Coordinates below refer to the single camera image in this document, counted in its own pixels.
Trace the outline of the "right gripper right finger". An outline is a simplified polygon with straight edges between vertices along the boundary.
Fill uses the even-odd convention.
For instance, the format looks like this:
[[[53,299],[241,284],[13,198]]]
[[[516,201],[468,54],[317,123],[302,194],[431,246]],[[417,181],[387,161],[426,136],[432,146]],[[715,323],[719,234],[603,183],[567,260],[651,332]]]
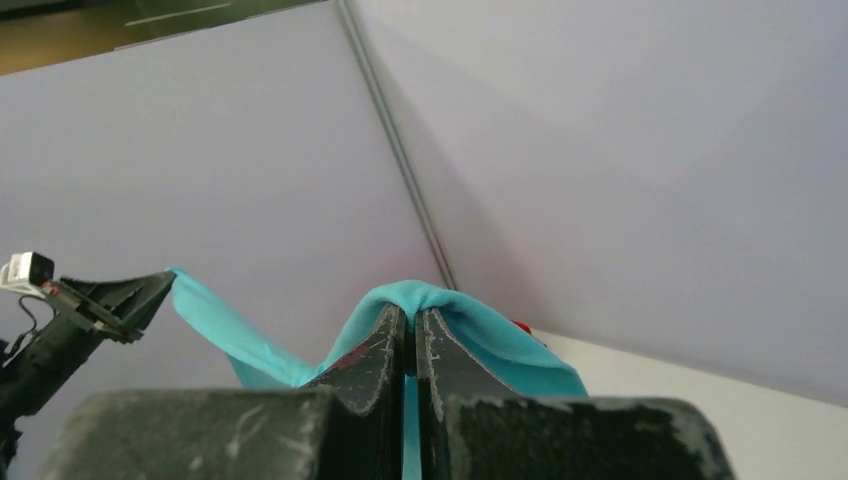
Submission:
[[[457,339],[438,308],[416,317],[416,378],[419,438],[425,479],[483,479],[485,450],[471,442],[483,428],[463,421],[479,400],[513,398],[518,393],[492,374]]]

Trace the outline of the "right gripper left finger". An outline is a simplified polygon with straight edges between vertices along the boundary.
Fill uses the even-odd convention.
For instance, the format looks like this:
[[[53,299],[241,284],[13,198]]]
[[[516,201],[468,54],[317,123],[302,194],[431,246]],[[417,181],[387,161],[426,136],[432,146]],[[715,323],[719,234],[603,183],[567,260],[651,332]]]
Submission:
[[[386,304],[363,340],[306,384],[327,398],[314,479],[400,479],[406,316]]]

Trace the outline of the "teal t-shirt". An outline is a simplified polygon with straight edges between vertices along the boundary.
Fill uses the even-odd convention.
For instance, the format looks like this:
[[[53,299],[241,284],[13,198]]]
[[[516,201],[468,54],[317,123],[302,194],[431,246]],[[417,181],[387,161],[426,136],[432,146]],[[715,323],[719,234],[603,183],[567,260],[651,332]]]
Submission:
[[[493,375],[514,389],[516,397],[582,397],[585,386],[577,371],[544,348],[512,321],[482,302],[455,290],[422,281],[405,280],[369,291],[343,325],[326,359],[311,365],[275,345],[219,295],[182,270],[173,284],[176,312],[228,357],[242,385],[275,390],[292,400],[290,432],[273,430],[265,422],[250,425],[264,446],[281,455],[252,460],[246,479],[314,479],[315,454],[323,433],[327,398],[306,384],[329,369],[363,340],[386,304],[406,316],[404,345],[403,463],[400,479],[425,479],[419,438],[416,378],[416,317],[438,308],[450,331]]]

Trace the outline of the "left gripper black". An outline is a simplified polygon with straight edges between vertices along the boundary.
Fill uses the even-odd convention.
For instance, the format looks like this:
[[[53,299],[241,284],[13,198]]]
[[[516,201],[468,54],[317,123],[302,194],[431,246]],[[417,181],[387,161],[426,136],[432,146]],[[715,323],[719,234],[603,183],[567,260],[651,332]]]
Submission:
[[[52,317],[33,326],[1,352],[1,469],[17,453],[16,421],[38,413],[105,340],[130,343],[141,337],[176,279],[162,271],[115,281],[71,277],[42,286]]]

